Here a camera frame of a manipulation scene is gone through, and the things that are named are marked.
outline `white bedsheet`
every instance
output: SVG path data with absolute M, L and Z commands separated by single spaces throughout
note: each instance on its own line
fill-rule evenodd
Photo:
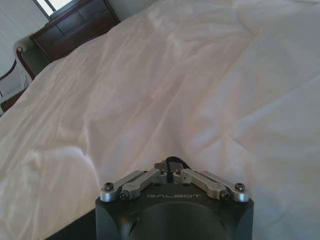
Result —
M 0 239 L 42 240 L 169 156 L 245 183 L 254 239 L 316 239 L 316 3 L 158 1 L 51 63 L 0 118 Z

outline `window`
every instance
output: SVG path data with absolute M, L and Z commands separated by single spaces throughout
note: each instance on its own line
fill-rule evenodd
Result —
M 50 19 L 50 16 L 61 9 L 72 0 L 33 0 L 34 3 L 40 8 L 43 14 Z

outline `white duvet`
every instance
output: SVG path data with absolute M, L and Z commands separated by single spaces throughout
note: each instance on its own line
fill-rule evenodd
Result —
M 0 118 L 0 239 L 169 156 L 245 183 L 253 239 L 317 239 L 319 22 L 311 0 L 160 0 L 51 63 Z

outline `dark wood dresser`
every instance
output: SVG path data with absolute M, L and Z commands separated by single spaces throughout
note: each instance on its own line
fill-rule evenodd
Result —
M 107 0 L 78 0 L 30 36 L 51 61 L 108 32 L 120 21 Z

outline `wall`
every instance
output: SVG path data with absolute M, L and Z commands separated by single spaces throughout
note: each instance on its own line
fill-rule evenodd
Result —
M 124 20 L 146 9 L 157 0 L 109 0 L 120 20 Z
M 0 0 L 0 76 L 14 63 L 14 43 L 47 22 L 32 0 Z

